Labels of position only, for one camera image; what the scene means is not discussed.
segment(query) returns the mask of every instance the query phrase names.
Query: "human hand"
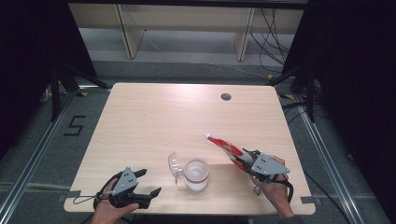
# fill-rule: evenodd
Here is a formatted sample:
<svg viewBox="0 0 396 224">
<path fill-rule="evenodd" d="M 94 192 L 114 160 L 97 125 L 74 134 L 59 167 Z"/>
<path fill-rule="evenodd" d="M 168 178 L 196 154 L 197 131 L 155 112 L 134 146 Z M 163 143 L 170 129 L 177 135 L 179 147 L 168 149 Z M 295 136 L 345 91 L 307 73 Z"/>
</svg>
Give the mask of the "human hand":
<svg viewBox="0 0 396 224">
<path fill-rule="evenodd" d="M 117 179 L 111 181 L 106 190 L 111 190 Z M 108 200 L 108 195 L 101 197 L 102 201 L 96 205 L 91 224 L 117 224 L 123 216 L 132 213 L 139 208 L 138 203 L 131 203 L 122 208 L 114 207 Z"/>
<path fill-rule="evenodd" d="M 285 165 L 285 161 L 276 156 L 271 156 L 275 161 Z M 283 181 L 288 180 L 288 175 L 278 175 L 276 180 Z M 253 184 L 258 186 L 265 197 L 271 202 L 276 211 L 279 213 L 282 219 L 286 219 L 288 217 L 293 217 L 294 214 L 291 210 L 289 201 L 288 201 L 288 188 L 284 184 L 280 183 L 264 183 L 260 182 L 258 179 L 254 178 L 252 175 L 250 179 L 253 181 Z"/>
</svg>

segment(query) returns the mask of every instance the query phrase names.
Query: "gray floor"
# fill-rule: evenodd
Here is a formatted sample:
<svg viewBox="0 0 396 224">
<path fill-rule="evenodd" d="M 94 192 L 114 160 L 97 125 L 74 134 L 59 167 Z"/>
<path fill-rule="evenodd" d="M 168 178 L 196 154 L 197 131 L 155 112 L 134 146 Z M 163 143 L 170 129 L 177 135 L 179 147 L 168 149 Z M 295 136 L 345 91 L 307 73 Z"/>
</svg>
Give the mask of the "gray floor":
<svg viewBox="0 0 396 224">
<path fill-rule="evenodd" d="M 260 49 L 252 38 L 247 44 L 243 62 L 238 62 L 234 53 L 233 35 L 207 32 L 159 32 L 145 33 L 140 49 L 133 60 L 126 59 L 120 33 L 116 30 L 82 29 L 84 40 L 99 78 L 112 84 L 129 82 L 189 82 L 263 85 L 267 76 L 278 73 L 267 72 L 261 67 Z M 289 47 L 292 35 L 280 35 L 279 41 Z M 276 49 L 271 49 L 281 59 Z M 281 70 L 281 64 L 262 55 L 262 64 L 272 70 Z M 84 80 L 81 85 L 89 85 Z M 292 80 L 276 87 L 279 94 L 288 94 Z M 89 214 L 67 213 L 63 209 L 62 196 L 70 188 L 93 130 L 106 103 L 108 91 L 87 89 L 87 96 L 75 96 L 64 112 L 60 126 L 49 143 L 49 147 L 35 169 L 30 183 L 16 206 L 8 223 L 81 223 Z M 280 99 L 282 105 L 295 102 Z M 39 144 L 41 136 L 50 125 L 51 102 L 47 101 L 35 112 L 19 143 L 0 161 L 0 199 L 4 200 L 30 156 Z M 312 137 L 305 127 L 297 107 L 289 110 L 285 117 L 289 122 L 304 170 L 326 190 L 340 206 L 339 196 L 318 154 Z M 76 129 L 69 128 L 74 116 L 83 125 L 80 135 L 65 136 Z M 337 135 L 332 122 L 321 105 L 315 105 L 315 125 L 326 145 L 336 169 L 343 177 L 346 188 L 364 223 L 389 223 L 375 196 L 365 183 L 354 161 L 345 155 L 347 149 Z M 310 179 L 308 185 L 316 200 L 317 211 L 304 217 L 305 223 L 347 223 L 332 201 Z M 278 216 L 250 217 L 254 223 L 277 223 Z M 178 223 L 182 217 L 162 217 L 158 223 Z M 231 223 L 227 217 L 196 218 L 184 223 Z"/>
</svg>

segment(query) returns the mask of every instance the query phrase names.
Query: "white desk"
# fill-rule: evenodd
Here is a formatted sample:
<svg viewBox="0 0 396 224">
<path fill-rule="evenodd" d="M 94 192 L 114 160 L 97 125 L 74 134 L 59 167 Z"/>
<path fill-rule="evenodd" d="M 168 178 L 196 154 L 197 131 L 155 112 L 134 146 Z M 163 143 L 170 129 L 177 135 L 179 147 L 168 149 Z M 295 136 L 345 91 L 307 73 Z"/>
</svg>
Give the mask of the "white desk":
<svg viewBox="0 0 396 224">
<path fill-rule="evenodd" d="M 223 93 L 232 96 L 221 99 Z M 139 178 L 136 193 L 162 187 L 149 209 L 135 213 L 191 215 L 266 215 L 275 208 L 257 196 L 248 175 L 238 170 L 222 149 L 203 137 L 204 132 L 248 150 L 277 155 L 291 169 L 295 214 L 315 212 L 289 127 L 272 87 L 197 84 L 118 83 L 110 93 L 71 190 L 94 195 L 126 166 L 148 169 Z M 177 152 L 181 161 L 204 158 L 210 167 L 203 191 L 187 189 L 175 179 L 167 157 Z M 73 204 L 69 212 L 92 212 L 92 201 Z"/>
</svg>

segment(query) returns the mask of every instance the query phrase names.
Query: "sleeve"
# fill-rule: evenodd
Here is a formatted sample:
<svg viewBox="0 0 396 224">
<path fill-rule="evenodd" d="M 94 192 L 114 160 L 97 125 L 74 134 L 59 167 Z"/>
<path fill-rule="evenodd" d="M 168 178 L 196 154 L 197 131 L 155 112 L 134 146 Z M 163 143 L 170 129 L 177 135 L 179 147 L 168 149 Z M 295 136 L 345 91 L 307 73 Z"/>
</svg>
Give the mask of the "sleeve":
<svg viewBox="0 0 396 224">
<path fill-rule="evenodd" d="M 290 217 L 282 220 L 278 224 L 304 224 L 303 219 L 298 216 Z"/>
</svg>

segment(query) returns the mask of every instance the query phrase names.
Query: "person's left hand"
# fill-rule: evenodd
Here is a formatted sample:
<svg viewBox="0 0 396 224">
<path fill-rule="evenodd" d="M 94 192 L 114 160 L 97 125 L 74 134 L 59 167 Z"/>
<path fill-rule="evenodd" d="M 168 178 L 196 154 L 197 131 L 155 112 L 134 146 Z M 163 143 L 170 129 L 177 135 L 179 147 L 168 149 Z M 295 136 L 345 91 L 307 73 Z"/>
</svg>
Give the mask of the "person's left hand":
<svg viewBox="0 0 396 224">
<path fill-rule="evenodd" d="M 111 190 L 116 181 L 117 179 L 111 181 L 106 190 Z M 108 200 L 108 195 L 103 195 L 101 199 L 102 201 L 96 206 L 91 224 L 117 224 L 123 216 L 126 216 L 139 208 L 138 203 L 131 203 L 125 207 L 116 208 Z"/>
</svg>

